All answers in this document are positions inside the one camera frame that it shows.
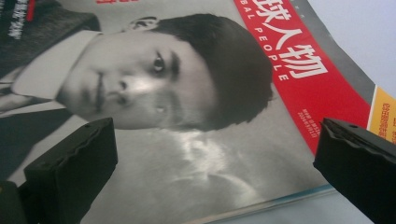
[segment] mouth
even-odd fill
[[[99,74],[96,97],[95,97],[95,109],[96,112],[102,111],[102,106],[105,103],[105,86],[103,85],[103,74]]]

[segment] dark suit jacket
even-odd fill
[[[53,0],[38,0],[33,21],[24,22],[21,39],[17,40],[8,35],[11,22],[17,20],[12,18],[15,3],[7,1],[0,18],[0,78],[80,30],[100,30],[99,21],[90,13],[65,10]],[[65,109],[59,109],[0,119],[0,180],[7,179],[32,146],[70,116]]]

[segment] magazine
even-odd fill
[[[119,164],[81,223],[208,221],[326,185],[319,123],[370,117],[375,84],[306,0],[0,3],[1,178],[114,119]]]

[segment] dark hair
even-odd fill
[[[204,58],[219,96],[219,107],[202,131],[251,121],[272,98],[272,65],[254,37],[230,19],[210,14],[160,20],[151,30],[189,42]]]

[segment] yellow label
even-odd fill
[[[368,130],[396,144],[396,99],[378,86],[375,89]]]

